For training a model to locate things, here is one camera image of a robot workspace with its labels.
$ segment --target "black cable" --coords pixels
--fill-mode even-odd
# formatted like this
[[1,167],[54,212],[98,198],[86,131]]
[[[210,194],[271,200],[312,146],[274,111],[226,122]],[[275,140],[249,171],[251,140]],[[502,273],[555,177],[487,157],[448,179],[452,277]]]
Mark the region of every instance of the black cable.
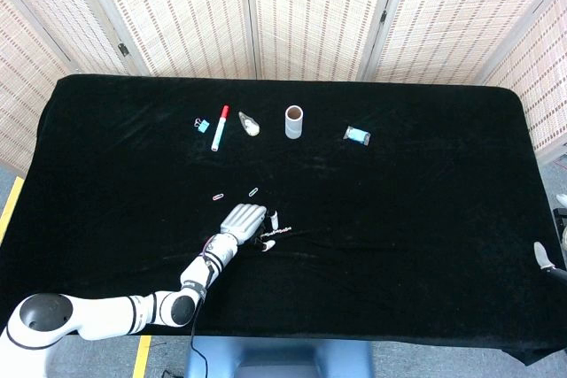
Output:
[[191,337],[189,339],[189,346],[191,347],[191,349],[193,351],[195,351],[204,361],[205,361],[205,378],[207,378],[209,376],[209,362],[206,361],[206,357],[203,353],[201,353],[199,350],[197,350],[195,348],[195,346],[193,345],[193,337],[195,336],[195,327],[197,326],[197,317],[199,312],[201,311],[201,306],[203,305],[203,302],[199,303],[197,306],[197,310],[195,311],[195,317],[193,318],[193,326],[191,328]]
[[173,375],[171,372],[169,372],[167,369],[165,369],[162,373],[161,373],[161,378],[166,378],[166,374],[167,376],[169,376],[170,378],[183,378],[181,375]]

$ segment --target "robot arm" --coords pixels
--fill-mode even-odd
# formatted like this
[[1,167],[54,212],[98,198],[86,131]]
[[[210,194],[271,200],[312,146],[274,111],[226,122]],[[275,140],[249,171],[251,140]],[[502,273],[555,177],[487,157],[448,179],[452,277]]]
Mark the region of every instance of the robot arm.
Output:
[[147,324],[183,327],[199,302],[248,241],[266,216],[266,207],[237,205],[201,253],[181,274],[181,289],[157,291],[147,297],[87,300],[60,294],[34,294],[12,313],[0,336],[0,376],[46,376],[53,346],[77,331],[86,340],[140,332]]

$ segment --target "cardboard tube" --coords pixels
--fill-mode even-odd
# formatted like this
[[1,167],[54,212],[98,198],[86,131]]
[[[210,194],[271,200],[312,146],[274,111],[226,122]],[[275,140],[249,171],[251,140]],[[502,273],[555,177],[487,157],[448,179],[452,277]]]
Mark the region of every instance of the cardboard tube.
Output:
[[292,105],[285,110],[285,135],[290,139],[301,136],[303,128],[303,110],[297,105]]

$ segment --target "black velvet surface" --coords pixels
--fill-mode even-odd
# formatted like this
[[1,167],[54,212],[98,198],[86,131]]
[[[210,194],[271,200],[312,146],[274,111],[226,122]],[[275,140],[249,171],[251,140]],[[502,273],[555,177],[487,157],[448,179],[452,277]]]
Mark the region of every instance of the black velvet surface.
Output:
[[[295,141],[290,104],[305,112]],[[204,135],[197,117],[211,122]],[[372,134],[368,147],[343,140],[348,125]],[[464,86],[59,81],[0,247],[0,326],[39,291],[178,290],[206,238],[251,201],[292,231],[268,253],[238,253],[200,334],[492,347],[526,363],[567,345],[567,291],[533,256],[540,240],[563,263],[522,106],[508,90]]]

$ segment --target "yellow tape line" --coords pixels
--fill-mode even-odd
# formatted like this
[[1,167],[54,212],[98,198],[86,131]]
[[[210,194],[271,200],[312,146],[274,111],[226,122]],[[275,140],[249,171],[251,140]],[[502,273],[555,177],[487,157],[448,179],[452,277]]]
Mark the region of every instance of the yellow tape line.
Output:
[[14,207],[16,206],[16,202],[18,201],[19,192],[21,191],[23,184],[24,180],[21,177],[16,177],[16,180],[12,185],[10,195],[6,200],[6,205],[4,206],[2,216],[0,217],[0,243],[2,243],[4,239],[4,234],[6,233],[6,229],[8,228],[8,223],[10,223],[10,218],[12,217]]
[[136,363],[134,364],[134,373],[132,378],[144,378],[145,365],[148,363],[148,355],[150,354],[151,336],[141,336],[140,344],[138,344],[138,354],[136,354]]

